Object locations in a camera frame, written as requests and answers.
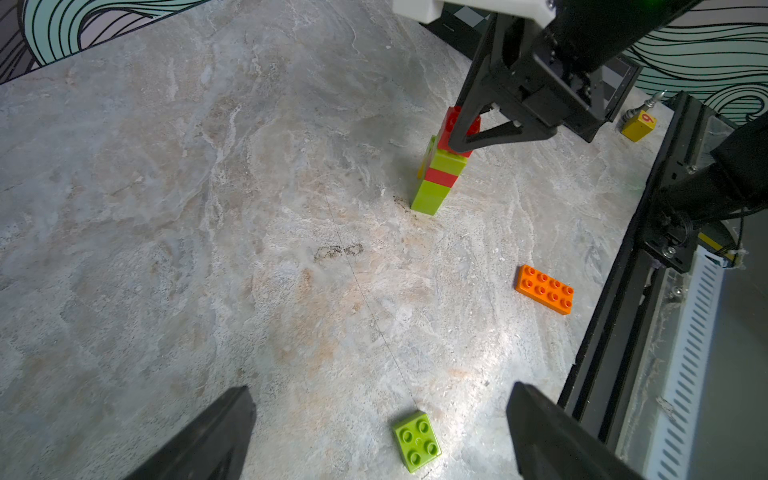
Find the small green lego brick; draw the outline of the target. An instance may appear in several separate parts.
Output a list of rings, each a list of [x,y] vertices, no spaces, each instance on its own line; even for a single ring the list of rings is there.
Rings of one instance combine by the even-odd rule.
[[[442,454],[431,421],[421,410],[396,422],[393,433],[409,473],[415,473]]]
[[[430,153],[429,168],[459,177],[467,166],[468,158],[442,149]]]

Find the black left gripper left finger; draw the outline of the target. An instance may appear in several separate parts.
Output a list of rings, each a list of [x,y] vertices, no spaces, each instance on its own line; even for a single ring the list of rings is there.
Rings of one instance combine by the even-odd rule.
[[[248,387],[232,387],[128,477],[238,479],[256,418]]]

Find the orange lego plate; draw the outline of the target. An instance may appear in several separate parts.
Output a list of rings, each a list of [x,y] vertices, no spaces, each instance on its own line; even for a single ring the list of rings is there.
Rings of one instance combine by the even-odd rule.
[[[515,290],[561,315],[572,311],[574,288],[530,265],[520,267]]]

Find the yellow numbered cube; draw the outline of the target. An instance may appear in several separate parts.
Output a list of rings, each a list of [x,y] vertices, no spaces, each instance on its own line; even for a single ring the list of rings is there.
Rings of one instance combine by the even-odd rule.
[[[647,111],[640,110],[624,122],[621,133],[627,139],[637,143],[653,132],[656,126],[656,118]]]

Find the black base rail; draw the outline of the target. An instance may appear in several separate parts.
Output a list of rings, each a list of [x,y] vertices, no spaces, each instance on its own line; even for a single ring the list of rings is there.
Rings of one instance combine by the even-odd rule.
[[[738,208],[736,194],[716,186],[700,162],[710,127],[723,117],[686,92],[669,106],[673,118],[558,400],[610,450],[627,415],[666,274],[690,271],[700,228]]]

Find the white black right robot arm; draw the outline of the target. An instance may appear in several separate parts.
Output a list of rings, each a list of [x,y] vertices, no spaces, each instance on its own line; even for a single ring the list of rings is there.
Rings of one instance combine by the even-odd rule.
[[[492,13],[456,105],[448,145],[464,153],[543,141],[564,125],[591,141],[606,121],[602,68],[691,1],[546,1],[546,26]]]

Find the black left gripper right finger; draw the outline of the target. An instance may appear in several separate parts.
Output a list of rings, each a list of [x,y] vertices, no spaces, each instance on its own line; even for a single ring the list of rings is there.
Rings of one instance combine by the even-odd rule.
[[[639,479],[535,386],[517,382],[506,415],[525,479]]]

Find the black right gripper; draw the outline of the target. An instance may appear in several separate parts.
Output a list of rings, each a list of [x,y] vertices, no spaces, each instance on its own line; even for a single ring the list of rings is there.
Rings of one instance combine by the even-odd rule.
[[[491,54],[491,75],[484,62]],[[641,67],[623,54],[587,72],[559,52],[533,21],[491,14],[456,101],[458,116],[448,138],[457,153],[543,141],[564,126],[586,142],[613,122]],[[483,109],[497,98],[508,122],[470,134]]]

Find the black white chessboard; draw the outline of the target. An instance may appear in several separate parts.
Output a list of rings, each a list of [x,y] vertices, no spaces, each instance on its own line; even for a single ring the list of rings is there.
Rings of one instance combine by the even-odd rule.
[[[546,125],[586,130],[611,122],[641,66],[624,54],[637,38],[635,1],[548,1],[545,27],[484,1],[440,2],[424,28],[472,59],[471,86],[497,88],[493,103],[518,104]]]

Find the small metal chess piece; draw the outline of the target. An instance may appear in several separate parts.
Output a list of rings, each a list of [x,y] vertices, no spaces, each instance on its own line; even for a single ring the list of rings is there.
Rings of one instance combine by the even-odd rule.
[[[630,120],[634,115],[638,114],[641,111],[648,111],[652,109],[659,101],[661,101],[664,98],[664,95],[666,94],[666,90],[657,92],[653,94],[651,97],[646,99],[640,106],[628,109],[623,117],[622,120],[624,122]]]

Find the long green lego brick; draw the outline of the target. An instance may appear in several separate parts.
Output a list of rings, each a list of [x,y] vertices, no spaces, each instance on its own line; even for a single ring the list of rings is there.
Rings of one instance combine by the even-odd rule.
[[[437,139],[435,136],[432,136],[429,146],[427,148],[427,150],[429,150],[429,159],[430,159],[431,151],[433,149],[436,149],[436,144],[437,144]],[[429,160],[425,168],[424,175],[427,169],[429,169]],[[419,188],[411,203],[411,209],[419,213],[434,216],[439,210],[445,198],[447,197],[451,188],[447,188],[441,185],[437,185],[437,184],[425,181],[424,178],[423,180],[420,180],[420,181],[421,183],[419,185]]]

